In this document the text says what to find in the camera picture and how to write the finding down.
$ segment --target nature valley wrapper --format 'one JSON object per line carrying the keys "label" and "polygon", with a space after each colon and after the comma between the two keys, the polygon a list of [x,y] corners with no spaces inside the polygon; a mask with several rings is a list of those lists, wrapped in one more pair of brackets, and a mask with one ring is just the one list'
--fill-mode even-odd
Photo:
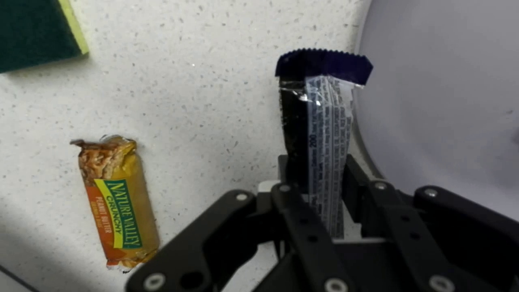
{"label": "nature valley wrapper", "polygon": [[132,270],[159,249],[137,144],[111,137],[81,148],[80,170],[107,267]]}

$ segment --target green sponge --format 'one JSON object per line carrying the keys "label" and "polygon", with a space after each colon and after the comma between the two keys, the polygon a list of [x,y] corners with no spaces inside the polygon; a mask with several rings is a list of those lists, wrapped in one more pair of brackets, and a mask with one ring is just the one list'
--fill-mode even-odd
{"label": "green sponge", "polygon": [[86,53],[68,0],[0,0],[0,74]]}

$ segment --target black object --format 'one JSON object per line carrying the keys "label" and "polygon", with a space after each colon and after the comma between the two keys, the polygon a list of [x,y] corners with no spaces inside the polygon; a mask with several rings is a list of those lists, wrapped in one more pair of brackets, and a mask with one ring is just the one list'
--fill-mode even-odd
{"label": "black object", "polygon": [[0,2],[0,74],[81,54],[59,0]]}
{"label": "black object", "polygon": [[308,194],[308,168],[315,168],[310,166],[308,148],[321,144],[308,142],[308,101],[302,100],[305,80],[323,75],[365,87],[372,72],[373,66],[367,58],[346,53],[302,49],[279,58],[276,77],[279,77],[282,131],[289,153],[286,176],[302,194]]}
{"label": "black object", "polygon": [[291,186],[229,192],[127,283],[128,292],[214,292],[273,241],[257,292],[518,292],[519,225],[448,191],[368,182],[349,158],[344,202],[362,243],[333,244]]}
{"label": "black object", "polygon": [[15,273],[0,265],[0,277],[8,278],[13,285],[16,285],[20,291],[38,292],[31,285],[20,280]]}

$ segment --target countertop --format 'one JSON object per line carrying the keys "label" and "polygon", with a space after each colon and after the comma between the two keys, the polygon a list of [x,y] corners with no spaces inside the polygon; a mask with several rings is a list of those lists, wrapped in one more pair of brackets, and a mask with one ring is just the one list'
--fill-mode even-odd
{"label": "countertop", "polygon": [[[355,51],[368,0],[72,0],[91,54],[0,77],[0,265],[39,291],[122,291],[75,139],[140,144],[162,244],[231,189],[276,179],[276,59]],[[227,291],[252,290],[269,249]]]}

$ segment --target black metal bracket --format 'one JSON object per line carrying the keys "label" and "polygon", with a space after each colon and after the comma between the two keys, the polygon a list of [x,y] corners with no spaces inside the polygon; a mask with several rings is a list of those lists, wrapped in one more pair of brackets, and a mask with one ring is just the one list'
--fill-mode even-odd
{"label": "black metal bracket", "polygon": [[127,283],[128,292],[214,292],[260,244],[279,264],[255,292],[518,292],[519,225],[448,191],[407,197],[349,158],[344,204],[364,243],[334,246],[295,187],[229,192]]}

